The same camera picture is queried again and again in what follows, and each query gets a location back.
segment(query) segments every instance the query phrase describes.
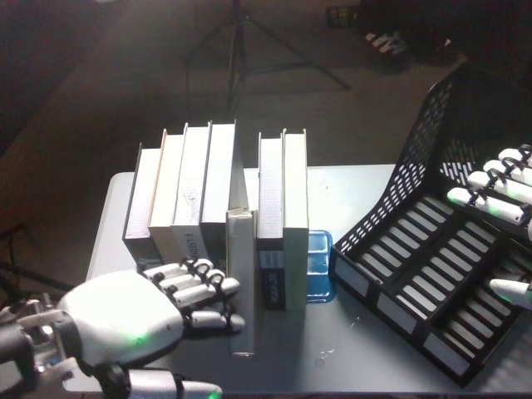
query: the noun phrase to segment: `black file organizer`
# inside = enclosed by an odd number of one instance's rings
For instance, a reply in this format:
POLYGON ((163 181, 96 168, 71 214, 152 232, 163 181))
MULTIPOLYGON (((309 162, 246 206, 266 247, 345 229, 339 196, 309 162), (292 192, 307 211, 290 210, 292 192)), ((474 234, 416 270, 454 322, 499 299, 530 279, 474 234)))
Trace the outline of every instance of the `black file organizer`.
POLYGON ((462 386, 520 314, 489 281, 528 279, 532 252, 446 192, 531 131, 529 93, 461 66, 431 88, 384 194, 332 248, 332 277, 462 386))

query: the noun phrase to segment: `gray tabletop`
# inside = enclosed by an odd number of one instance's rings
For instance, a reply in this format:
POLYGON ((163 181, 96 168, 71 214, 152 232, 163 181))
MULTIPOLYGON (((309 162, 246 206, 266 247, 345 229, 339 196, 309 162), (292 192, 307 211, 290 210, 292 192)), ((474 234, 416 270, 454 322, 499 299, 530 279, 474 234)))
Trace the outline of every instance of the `gray tabletop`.
MULTIPOLYGON (((309 168, 310 228, 328 230, 337 241, 378 201, 393 166, 309 168)), ((257 170, 246 170, 245 176, 254 208, 257 170)), ((135 269, 121 242, 132 181, 133 173, 111 180, 87 279, 135 269)), ((304 313, 263 312, 254 357, 232 357, 227 339, 220 337, 182 342, 151 366, 216 383, 227 393, 530 392, 531 320, 526 314, 518 321, 465 390, 342 288, 330 303, 309 304, 304 313)), ((74 392, 99 391, 96 380, 81 372, 64 387, 74 392)))

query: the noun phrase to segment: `book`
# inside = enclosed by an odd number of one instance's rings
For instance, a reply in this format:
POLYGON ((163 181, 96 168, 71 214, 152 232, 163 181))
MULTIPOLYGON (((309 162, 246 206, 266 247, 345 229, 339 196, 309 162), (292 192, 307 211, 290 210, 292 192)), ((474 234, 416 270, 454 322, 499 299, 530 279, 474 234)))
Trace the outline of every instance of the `book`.
POLYGON ((255 353, 258 321, 257 211, 246 208, 227 212, 227 274, 240 282, 239 294, 231 299, 234 311, 245 320, 244 329, 230 337, 234 355, 255 353))
POLYGON ((260 133, 257 251, 264 306, 284 310, 283 139, 260 133))
POLYGON ((142 148, 140 144, 122 235, 122 241, 139 269, 159 266, 163 262, 148 230, 159 162, 159 148, 142 148))
POLYGON ((307 304, 307 133, 283 132, 283 247, 286 310, 307 304))
POLYGON ((210 123, 185 129, 174 220, 170 226, 180 252, 192 259, 209 257, 200 231, 200 217, 211 130, 210 123))
POLYGON ((163 132, 159 173, 148 229, 165 264, 180 262, 185 256, 175 242, 170 227, 174 220, 183 144, 183 135, 168 135, 166 131, 163 132))
POLYGON ((215 268, 226 270, 227 211, 247 207, 248 194, 235 124, 213 125, 199 229, 215 268))

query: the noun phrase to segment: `white label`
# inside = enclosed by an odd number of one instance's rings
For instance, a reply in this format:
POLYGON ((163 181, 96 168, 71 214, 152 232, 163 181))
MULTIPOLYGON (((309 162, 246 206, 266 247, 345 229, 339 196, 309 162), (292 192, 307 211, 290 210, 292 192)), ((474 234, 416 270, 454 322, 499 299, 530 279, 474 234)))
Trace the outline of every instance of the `white label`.
POLYGON ((346 264, 343 259, 336 259, 336 268, 334 271, 339 278, 355 288, 361 295, 366 296, 369 282, 357 273, 354 268, 346 264))
POLYGON ((453 351, 434 334, 429 335, 423 346, 459 376, 469 367, 468 361, 453 351))
POLYGON ((393 302, 384 293, 381 293, 377 307, 385 313, 391 320, 397 323, 397 325, 403 328, 407 333, 412 334, 414 327, 416 326, 416 319, 410 314, 405 312, 399 305, 393 302))
POLYGON ((261 268, 284 268, 283 251, 259 251, 261 268))

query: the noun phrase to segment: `table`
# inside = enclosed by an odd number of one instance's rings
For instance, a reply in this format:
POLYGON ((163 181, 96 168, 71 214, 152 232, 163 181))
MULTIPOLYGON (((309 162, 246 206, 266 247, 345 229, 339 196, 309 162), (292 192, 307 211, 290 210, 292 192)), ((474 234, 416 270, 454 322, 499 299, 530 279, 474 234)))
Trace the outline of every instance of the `table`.
MULTIPOLYGON (((394 165, 308 168, 310 229, 328 230, 336 242, 378 201, 394 165)), ((250 207, 258 203, 258 171, 245 170, 250 207)), ((87 279, 117 270, 135 270, 121 242, 133 173, 110 182, 87 279)), ((530 339, 530 313, 466 389, 395 334, 355 298, 338 287, 330 303, 309 304, 305 313, 264 312, 257 354, 232 357, 227 338, 182 342, 151 364, 220 385, 227 393, 532 391, 532 364, 515 367, 523 357, 519 340, 530 339), (510 368, 519 372, 509 375, 510 368)), ((99 391, 96 379, 75 372, 68 391, 99 391)))

